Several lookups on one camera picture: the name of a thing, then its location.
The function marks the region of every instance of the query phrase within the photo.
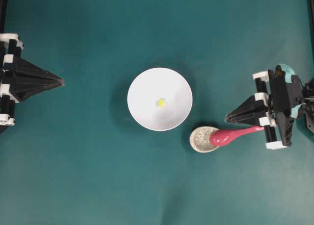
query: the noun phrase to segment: spoon handle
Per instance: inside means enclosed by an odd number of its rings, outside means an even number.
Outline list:
[[[254,133],[257,131],[264,130],[264,127],[262,126],[252,126],[249,128],[243,128],[243,129],[220,129],[213,134],[210,135],[209,141],[214,146],[224,146],[232,142],[235,138],[248,134],[248,133]]]

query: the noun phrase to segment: small yellow object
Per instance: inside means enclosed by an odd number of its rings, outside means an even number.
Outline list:
[[[159,99],[156,103],[157,106],[163,107],[165,106],[165,99]]]

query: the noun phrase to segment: pink spoon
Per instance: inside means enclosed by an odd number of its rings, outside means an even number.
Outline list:
[[[239,136],[264,130],[261,126],[243,129],[217,129],[211,126],[199,127],[191,133],[190,144],[198,152],[210,152],[225,146]]]

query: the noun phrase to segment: white bowl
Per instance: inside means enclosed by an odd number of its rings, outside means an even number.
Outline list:
[[[182,75],[168,68],[152,68],[139,74],[128,92],[128,107],[143,127],[166,131],[189,115],[192,91]]]

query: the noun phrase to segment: teal table surface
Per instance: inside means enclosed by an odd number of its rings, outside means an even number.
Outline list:
[[[2,225],[295,225],[314,223],[314,135],[293,146],[263,132],[200,154],[201,125],[224,123],[255,91],[252,73],[291,65],[314,77],[307,0],[9,0],[6,32],[22,58],[66,85],[17,104],[0,142]],[[179,127],[154,132],[127,108],[142,71],[189,82]]]

